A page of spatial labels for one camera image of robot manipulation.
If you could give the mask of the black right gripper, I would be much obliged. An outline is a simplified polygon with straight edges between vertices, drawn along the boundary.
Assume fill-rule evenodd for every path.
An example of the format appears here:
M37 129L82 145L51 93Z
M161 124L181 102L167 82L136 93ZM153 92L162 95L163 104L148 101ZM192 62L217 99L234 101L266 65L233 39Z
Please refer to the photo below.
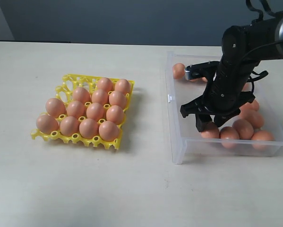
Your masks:
M209 92L180 107L182 117L196 115L196 128L203 132L214 116L215 125L220 128L233 117L241 113L240 108L246 103L252 103L255 96L252 92Z

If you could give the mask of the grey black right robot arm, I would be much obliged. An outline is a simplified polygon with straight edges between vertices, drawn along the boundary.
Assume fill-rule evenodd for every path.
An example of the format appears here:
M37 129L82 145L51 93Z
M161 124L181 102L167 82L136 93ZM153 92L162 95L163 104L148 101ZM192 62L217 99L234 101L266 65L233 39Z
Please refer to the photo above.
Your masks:
M244 92L246 83L268 75L263 71L251 78L261 61L283 59L283 11L269 13L272 18L258 18L247 26L231 26L222 37L220 61L189 65L187 79L206 78L201 96L180 107L182 117L194 114L196 128L203 132L209 122L221 127L240 114L240 107L255 99L253 91Z

